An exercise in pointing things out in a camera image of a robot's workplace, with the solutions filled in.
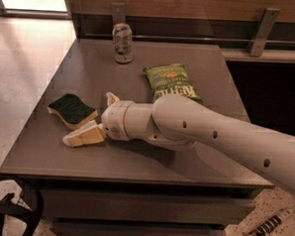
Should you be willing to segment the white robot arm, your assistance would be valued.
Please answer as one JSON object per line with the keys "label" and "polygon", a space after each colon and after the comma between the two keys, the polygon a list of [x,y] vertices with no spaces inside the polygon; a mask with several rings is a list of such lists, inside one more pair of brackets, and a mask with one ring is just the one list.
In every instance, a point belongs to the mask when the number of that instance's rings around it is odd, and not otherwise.
{"label": "white robot arm", "polygon": [[139,104],[111,95],[100,122],[85,123],[63,142],[81,147],[106,138],[175,151],[206,144],[295,195],[295,137],[221,115],[187,97],[167,94]]}

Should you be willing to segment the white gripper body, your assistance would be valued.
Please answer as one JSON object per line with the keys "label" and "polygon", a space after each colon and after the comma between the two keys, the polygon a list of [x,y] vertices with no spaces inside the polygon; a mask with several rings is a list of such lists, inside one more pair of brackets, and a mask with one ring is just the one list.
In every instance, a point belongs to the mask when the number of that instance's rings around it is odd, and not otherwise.
{"label": "white gripper body", "polygon": [[107,135],[118,141],[130,141],[131,138],[125,131],[126,112],[134,101],[116,101],[107,107],[101,116],[103,128]]}

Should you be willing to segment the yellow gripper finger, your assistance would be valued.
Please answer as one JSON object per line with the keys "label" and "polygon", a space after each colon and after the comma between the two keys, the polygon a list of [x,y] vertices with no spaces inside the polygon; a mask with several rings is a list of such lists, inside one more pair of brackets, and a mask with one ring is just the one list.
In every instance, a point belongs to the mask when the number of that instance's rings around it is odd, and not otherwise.
{"label": "yellow gripper finger", "polygon": [[92,120],[79,129],[70,132],[62,138],[62,141],[68,147],[82,147],[102,143],[106,138],[107,134],[103,129],[103,125]]}
{"label": "yellow gripper finger", "polygon": [[108,106],[112,106],[115,102],[120,100],[120,98],[112,92],[107,92],[106,97]]}

